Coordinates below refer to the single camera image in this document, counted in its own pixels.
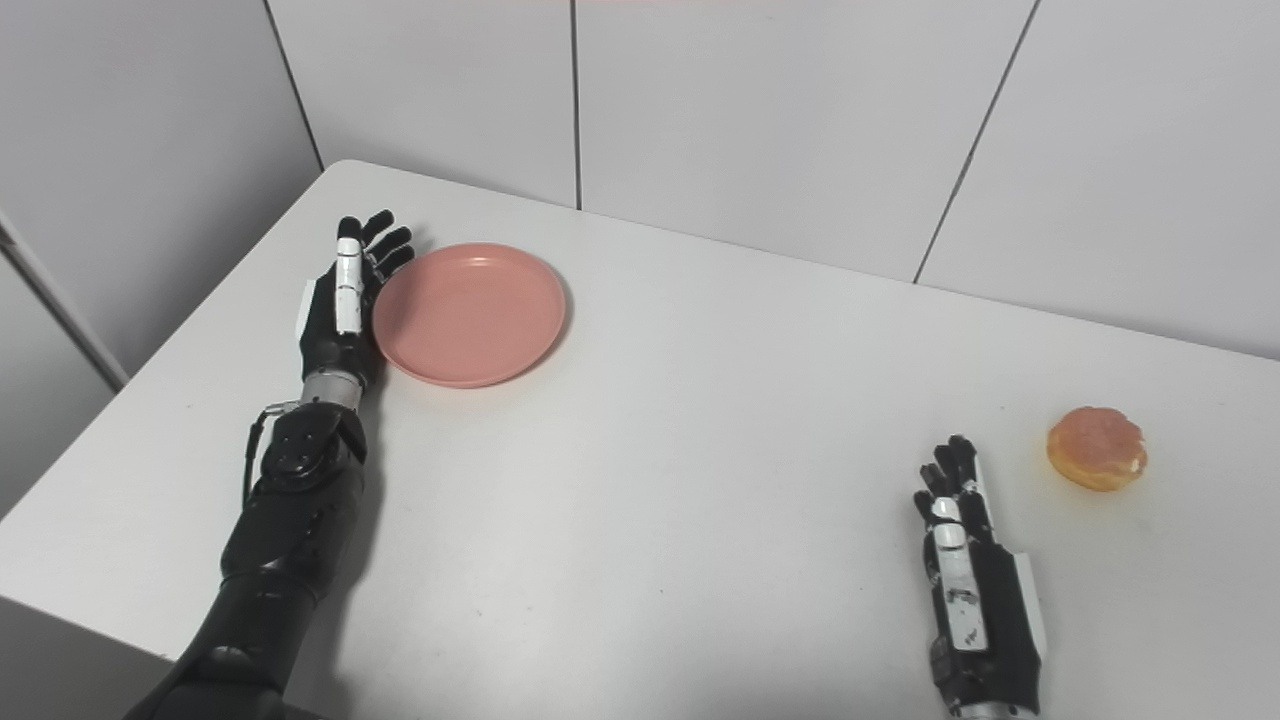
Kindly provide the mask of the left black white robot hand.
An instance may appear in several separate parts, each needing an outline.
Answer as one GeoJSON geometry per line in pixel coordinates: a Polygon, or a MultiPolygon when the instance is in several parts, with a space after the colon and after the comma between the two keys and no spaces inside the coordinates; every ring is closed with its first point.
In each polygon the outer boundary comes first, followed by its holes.
{"type": "Polygon", "coordinates": [[[384,357],[372,333],[372,310],[390,278],[415,260],[413,233],[389,209],[366,220],[344,217],[333,264],[302,304],[300,351],[305,379],[320,372],[353,377],[369,389],[384,357]]]}

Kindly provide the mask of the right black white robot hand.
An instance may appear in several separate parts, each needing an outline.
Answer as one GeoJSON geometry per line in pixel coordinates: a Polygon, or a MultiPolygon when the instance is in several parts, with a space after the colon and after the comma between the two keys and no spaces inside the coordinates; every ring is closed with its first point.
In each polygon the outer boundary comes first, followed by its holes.
{"type": "Polygon", "coordinates": [[[913,496],[936,637],[931,678],[951,719],[1041,719],[1044,621],[1030,559],[1000,542],[975,446],[950,436],[913,496]]]}

